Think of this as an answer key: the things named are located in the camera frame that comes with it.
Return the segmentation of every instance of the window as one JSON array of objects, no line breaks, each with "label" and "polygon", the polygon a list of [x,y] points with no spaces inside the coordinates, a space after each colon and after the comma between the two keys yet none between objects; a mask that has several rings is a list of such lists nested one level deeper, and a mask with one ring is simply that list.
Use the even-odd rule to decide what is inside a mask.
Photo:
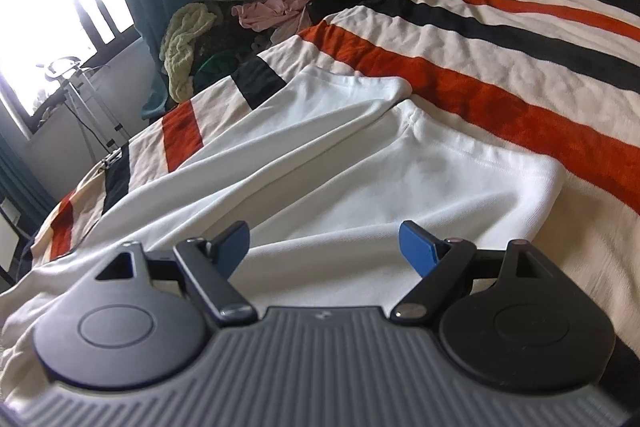
[{"label": "window", "polygon": [[97,68],[138,38],[124,0],[0,0],[0,88],[34,132],[63,100],[44,70],[60,57]]}]

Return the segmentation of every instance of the white cloth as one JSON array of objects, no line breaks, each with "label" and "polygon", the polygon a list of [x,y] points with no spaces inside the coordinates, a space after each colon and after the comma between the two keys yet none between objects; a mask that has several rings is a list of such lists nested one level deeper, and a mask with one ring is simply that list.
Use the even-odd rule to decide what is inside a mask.
[{"label": "white cloth", "polygon": [[169,21],[160,42],[159,58],[169,76],[169,94],[178,103],[193,96],[193,79],[189,73],[194,41],[213,26],[216,18],[206,4],[194,2],[180,8]]},{"label": "white cloth", "polygon": [[532,238],[564,178],[548,156],[447,128],[400,78],[309,66],[177,171],[128,194],[75,254],[34,269],[0,296],[1,391],[20,409],[46,379],[31,347],[37,318],[118,243],[166,248],[238,219],[252,248],[231,282],[268,305],[381,305],[418,276],[399,253],[413,219],[440,237],[503,248]]}]

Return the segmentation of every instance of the ribbed grey surface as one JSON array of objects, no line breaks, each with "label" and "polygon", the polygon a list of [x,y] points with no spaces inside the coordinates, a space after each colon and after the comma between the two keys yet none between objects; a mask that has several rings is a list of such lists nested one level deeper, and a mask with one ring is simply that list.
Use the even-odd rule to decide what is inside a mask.
[{"label": "ribbed grey surface", "polygon": [[452,368],[425,330],[379,309],[271,309],[219,333],[163,386],[121,397],[57,387],[34,427],[617,427],[626,414],[596,388],[523,397]]}]

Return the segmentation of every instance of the wall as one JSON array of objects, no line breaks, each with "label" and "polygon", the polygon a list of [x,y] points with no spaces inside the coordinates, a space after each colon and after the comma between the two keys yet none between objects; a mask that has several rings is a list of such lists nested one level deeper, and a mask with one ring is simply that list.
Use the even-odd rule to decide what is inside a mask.
[{"label": "wall", "polygon": [[[146,44],[138,39],[92,77],[97,92],[132,135],[146,127],[146,122],[140,118],[140,108],[149,95],[153,76],[153,59]],[[97,104],[89,100],[88,105],[96,116],[102,115],[98,119],[107,129],[106,117],[100,113]],[[78,122],[66,107],[57,109],[31,139],[26,139],[0,105],[0,128],[14,150],[57,200],[73,189],[93,165]],[[105,156],[104,149],[89,136],[96,156]],[[118,144],[125,141],[119,135],[113,137]]]}]

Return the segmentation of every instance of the cable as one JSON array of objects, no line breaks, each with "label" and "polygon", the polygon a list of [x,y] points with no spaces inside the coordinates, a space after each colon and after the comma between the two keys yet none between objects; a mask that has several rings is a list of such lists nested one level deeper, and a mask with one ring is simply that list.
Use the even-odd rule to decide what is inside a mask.
[{"label": "cable", "polygon": [[82,133],[82,139],[84,139],[84,144],[86,145],[87,150],[89,151],[89,156],[91,156],[92,165],[96,165],[98,163],[98,158],[95,155],[94,148],[91,146],[91,141],[89,140],[89,135],[86,133],[86,129],[79,126],[80,132]]},{"label": "cable", "polygon": [[102,143],[102,142],[100,141],[100,138],[98,138],[97,134],[95,134],[95,133],[94,133],[94,130],[93,130],[93,129],[91,129],[91,127],[89,127],[87,124],[85,124],[85,123],[82,121],[82,119],[81,119],[78,115],[76,115],[76,113],[74,112],[74,110],[73,110],[73,109],[71,109],[71,108],[69,107],[69,105],[68,105],[68,103],[66,103],[66,101],[65,101],[65,105],[66,105],[66,108],[69,110],[69,112],[70,112],[74,117],[76,117],[76,120],[78,120],[78,123],[79,123],[80,125],[82,125],[82,127],[84,127],[87,131],[89,131],[91,134],[93,134],[93,135],[94,135],[94,138],[95,138],[96,140],[98,140],[98,143],[99,143],[99,144],[101,145],[101,147],[102,147],[102,148],[107,152],[107,154],[108,154],[108,153],[110,153],[111,151],[110,151],[109,149],[107,149],[107,147],[105,147],[104,143]]}]

